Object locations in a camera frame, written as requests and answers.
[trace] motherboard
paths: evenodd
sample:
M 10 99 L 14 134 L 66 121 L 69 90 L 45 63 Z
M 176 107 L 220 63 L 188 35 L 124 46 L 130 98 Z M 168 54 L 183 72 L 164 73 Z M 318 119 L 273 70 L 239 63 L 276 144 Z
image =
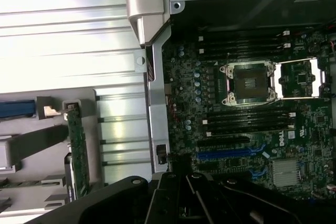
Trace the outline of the motherboard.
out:
M 330 41 L 319 31 L 167 41 L 170 157 L 295 199 L 334 198 Z

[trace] circuit board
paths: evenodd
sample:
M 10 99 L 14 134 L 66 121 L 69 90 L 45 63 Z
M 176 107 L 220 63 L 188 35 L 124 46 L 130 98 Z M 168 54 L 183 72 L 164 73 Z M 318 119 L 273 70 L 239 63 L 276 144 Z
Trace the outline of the circuit board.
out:
M 78 199 L 85 196 L 90 189 L 87 149 L 80 108 L 78 104 L 69 104 L 67 109 L 69 109 L 67 120 L 71 144 L 72 187 L 75 189 L 75 199 Z
M 190 154 L 193 170 L 215 179 L 334 198 L 330 51 L 323 33 L 287 29 L 167 41 L 171 155 Z

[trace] cpu socket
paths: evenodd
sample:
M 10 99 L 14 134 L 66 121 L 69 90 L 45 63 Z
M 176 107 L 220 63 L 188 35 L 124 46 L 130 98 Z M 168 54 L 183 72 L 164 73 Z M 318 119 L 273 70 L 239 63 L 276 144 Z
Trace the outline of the cpu socket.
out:
M 226 106 L 254 105 L 276 99 L 275 64 L 271 61 L 233 62 L 220 67 L 226 75 Z

